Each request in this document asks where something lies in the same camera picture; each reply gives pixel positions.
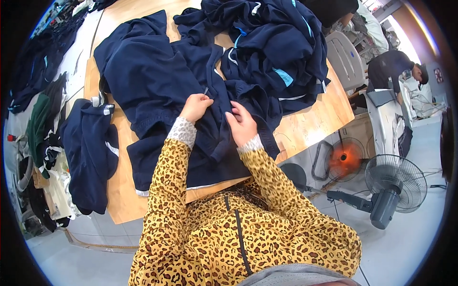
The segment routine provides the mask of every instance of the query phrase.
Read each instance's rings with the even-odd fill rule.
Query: wooden table
[[[165,9],[167,13],[167,35],[171,42],[177,41],[180,39],[180,34],[172,17],[181,14],[187,7],[200,8],[200,2],[200,0],[118,0],[106,8],[103,13],[94,37],[93,50],[119,24],[150,15],[161,9]],[[215,43],[226,48],[234,46],[228,35],[225,34],[216,36]],[[217,70],[223,76],[219,70],[219,65],[220,63],[218,63]],[[275,129],[273,134],[281,150],[275,160],[276,163],[307,149],[354,119],[347,95],[329,61],[327,65],[329,67],[327,77],[331,83],[327,86],[326,94],[320,94],[313,106],[284,116],[280,125]],[[99,79],[100,75],[95,60],[91,57],[87,63],[84,98],[89,99],[91,96],[97,95]],[[119,224],[143,217],[147,208],[147,198],[135,193],[132,166],[126,150],[126,147],[137,141],[138,138],[131,131],[131,124],[119,105],[111,97],[109,97],[109,101],[116,105],[112,123],[118,129],[120,157],[116,173],[108,181],[107,209],[113,221]],[[191,202],[207,194],[218,192],[244,179],[239,178],[221,182],[211,187],[188,190],[186,201]]]

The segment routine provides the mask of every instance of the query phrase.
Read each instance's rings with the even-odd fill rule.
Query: electric fan
[[[372,225],[379,229],[388,226],[395,211],[413,212],[426,197],[427,185],[423,172],[400,156],[382,154],[372,158],[365,170],[365,180],[372,193],[371,200],[341,191],[328,191],[327,199],[339,200],[369,212]]]
[[[364,153],[359,140],[351,137],[339,140],[328,152],[329,178],[339,183],[353,179],[360,172]]]

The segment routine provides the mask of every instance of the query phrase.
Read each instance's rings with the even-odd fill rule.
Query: person's left hand
[[[210,99],[203,93],[191,94],[186,99],[185,106],[180,113],[180,117],[186,118],[192,124],[195,124],[205,113],[207,107],[213,104],[213,99]]]

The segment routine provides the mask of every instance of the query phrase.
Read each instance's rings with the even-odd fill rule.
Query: yellow cord
[[[87,246],[97,246],[97,247],[106,247],[106,248],[139,248],[139,246],[115,246],[115,245],[104,245],[104,244],[92,244],[92,243],[85,243],[85,242],[82,242],[81,240],[78,240],[75,238],[75,236],[70,232],[68,231],[67,229],[64,230],[65,232],[67,232],[71,238],[81,244],[85,244]]]

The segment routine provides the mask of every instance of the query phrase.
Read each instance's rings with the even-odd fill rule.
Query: navy blue jacket
[[[278,0],[272,3],[279,6],[285,4]],[[237,70],[239,74],[255,75],[253,78],[231,77],[229,70],[233,67],[223,67],[224,73],[229,75],[228,80],[224,81],[215,70],[216,62],[220,58],[224,60],[224,55],[227,55],[228,51],[225,52],[222,47],[214,44],[214,35],[230,28],[232,23],[244,24],[240,27],[246,31],[244,37],[249,41],[239,41],[247,45],[250,41],[251,44],[256,44],[256,39],[262,38],[263,35],[264,39],[260,40],[266,42],[266,38],[273,35],[273,32],[282,31],[276,30],[276,26],[280,24],[275,22],[275,18],[271,23],[257,26],[251,24],[250,19],[239,18],[240,10],[251,13],[257,5],[250,1],[235,0],[224,4],[203,1],[203,10],[186,9],[181,16],[175,17],[178,30],[182,34],[182,39],[177,42],[169,42],[166,36],[166,14],[165,11],[159,11],[119,25],[95,49],[94,57],[101,75],[100,86],[104,92],[112,93],[132,123],[131,129],[140,139],[127,147],[137,191],[147,193],[164,139],[186,99],[190,94],[202,93],[206,87],[207,95],[214,99],[214,104],[196,124],[198,132],[190,156],[188,187],[209,185],[250,175],[237,155],[225,119],[224,112],[231,111],[230,100],[240,102],[249,110],[258,124],[258,132],[266,151],[273,158],[277,156],[279,149],[272,133],[283,115],[284,110],[280,103],[288,102],[284,106],[291,112],[312,105],[317,91],[322,91],[322,84],[317,82],[323,81],[327,74],[326,49],[320,38],[321,31],[316,32],[316,37],[320,39],[319,44],[312,47],[310,42],[315,38],[311,38],[312,30],[308,30],[305,19],[314,23],[314,29],[319,26],[319,22],[316,23],[316,19],[309,12],[304,12],[304,16],[301,16],[298,11],[306,9],[302,4],[297,9],[292,2],[287,3],[285,11],[299,17],[302,22],[297,25],[305,27],[308,35],[304,47],[295,49],[301,50],[297,52],[301,58],[297,56],[296,59],[291,55],[288,59],[289,65],[276,65],[273,63],[275,61],[266,57],[264,53],[270,53],[273,57],[280,54],[277,45],[279,41],[267,41],[265,51],[261,50],[256,54],[261,61],[253,60],[254,58],[241,61],[252,67],[250,72]],[[222,6],[234,4],[235,7]],[[258,10],[261,9],[264,15],[271,7],[266,8],[262,5]],[[221,18],[221,21],[215,21],[216,18]],[[286,17],[285,21],[291,22],[289,17]],[[264,30],[265,26],[273,30]],[[293,36],[298,35],[298,29],[294,25],[288,26],[294,31]],[[236,41],[238,35],[233,29],[229,30],[229,34]],[[308,67],[308,62],[317,63]],[[254,70],[255,66],[262,65],[266,67]],[[292,83],[285,83],[284,78],[279,76],[281,72],[278,72],[278,69],[291,74],[294,77]],[[312,96],[303,96],[307,92],[313,92]],[[279,98],[294,96],[303,97],[299,100],[279,101]]]
[[[24,111],[32,97],[52,82],[86,15],[87,9],[82,10],[68,22],[62,22],[56,28],[48,27],[26,43],[11,81],[11,106],[8,109],[12,113]]]
[[[93,107],[77,99],[60,127],[71,181],[69,191],[81,213],[104,214],[108,203],[107,181],[118,167],[118,131],[110,124],[113,104]]]
[[[311,106],[330,82],[321,23],[295,0],[203,0],[202,10],[185,9],[174,21],[181,40],[195,45],[227,30],[235,48],[222,57],[226,79],[258,84],[275,98],[301,97],[283,101],[284,114]]]
[[[213,105],[196,124],[188,187],[249,176],[239,159],[224,112],[230,100],[247,106],[272,157],[279,153],[272,132],[282,113],[279,102],[259,85],[224,81],[215,64],[224,49],[213,43],[169,42],[167,18],[159,11],[119,25],[94,51],[104,92],[110,92],[140,139],[127,147],[135,187],[146,192],[164,140],[190,94],[202,93]]]

